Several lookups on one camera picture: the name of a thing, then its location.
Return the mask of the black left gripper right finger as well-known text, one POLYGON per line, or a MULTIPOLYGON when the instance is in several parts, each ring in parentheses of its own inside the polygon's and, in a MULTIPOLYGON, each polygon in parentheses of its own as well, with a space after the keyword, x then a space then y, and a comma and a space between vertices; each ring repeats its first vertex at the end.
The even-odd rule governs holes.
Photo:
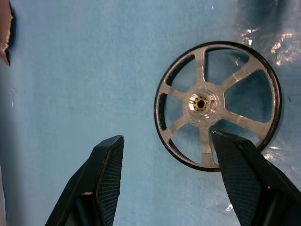
POLYGON ((301 226, 301 191, 250 140, 213 131, 212 141, 241 226, 301 226))

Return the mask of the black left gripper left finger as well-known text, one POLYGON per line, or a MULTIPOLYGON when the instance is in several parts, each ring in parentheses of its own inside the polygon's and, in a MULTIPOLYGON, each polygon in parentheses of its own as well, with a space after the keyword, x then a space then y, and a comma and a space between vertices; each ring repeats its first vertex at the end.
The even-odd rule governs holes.
POLYGON ((113 226, 123 150, 122 135, 96 145, 67 182, 45 226, 113 226))

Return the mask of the silver spoked rotor black rim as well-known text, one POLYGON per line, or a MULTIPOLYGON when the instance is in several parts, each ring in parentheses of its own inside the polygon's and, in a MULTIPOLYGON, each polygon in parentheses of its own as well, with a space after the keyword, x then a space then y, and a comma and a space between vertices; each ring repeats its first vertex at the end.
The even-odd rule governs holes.
POLYGON ((278 77, 268 61, 254 49, 231 41, 212 41, 195 46, 180 55, 163 75, 155 95, 154 121, 160 141, 167 151, 180 163, 199 171, 218 172, 220 167, 214 162, 211 127, 220 120, 227 120, 254 132, 259 141, 257 151, 261 152, 272 140, 282 113, 282 93, 278 77), (206 81, 206 55, 209 52, 230 49, 248 55, 248 61, 231 74, 220 85, 206 81), (180 70, 189 62, 196 62, 196 81, 187 91, 172 87, 172 82, 180 70), (271 90, 271 117, 267 122, 254 121, 231 112, 226 108, 225 93, 251 74, 264 72, 271 90), (183 115, 172 126, 166 126, 166 98, 172 96, 181 100, 183 115), (201 161, 194 162, 186 157, 173 143, 172 136, 184 125, 198 128, 201 142, 201 161))

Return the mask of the blue plastic table cover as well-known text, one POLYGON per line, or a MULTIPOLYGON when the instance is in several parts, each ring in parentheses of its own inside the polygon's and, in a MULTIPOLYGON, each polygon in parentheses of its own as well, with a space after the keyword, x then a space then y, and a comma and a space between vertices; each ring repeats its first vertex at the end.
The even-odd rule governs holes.
POLYGON ((44 226, 102 140, 125 150, 114 226, 239 226, 219 172, 172 157, 156 132, 160 79, 208 41, 248 45, 283 94, 264 156, 301 190, 301 0, 11 0, 0 60, 0 166, 8 226, 44 226))

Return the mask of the brown torn hole in cover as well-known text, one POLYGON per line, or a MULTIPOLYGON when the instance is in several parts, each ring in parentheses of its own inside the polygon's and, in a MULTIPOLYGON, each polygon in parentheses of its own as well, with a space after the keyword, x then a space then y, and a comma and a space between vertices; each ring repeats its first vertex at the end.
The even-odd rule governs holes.
POLYGON ((10 50, 16 39, 16 16, 10 0, 0 0, 0 59, 10 66, 10 50))

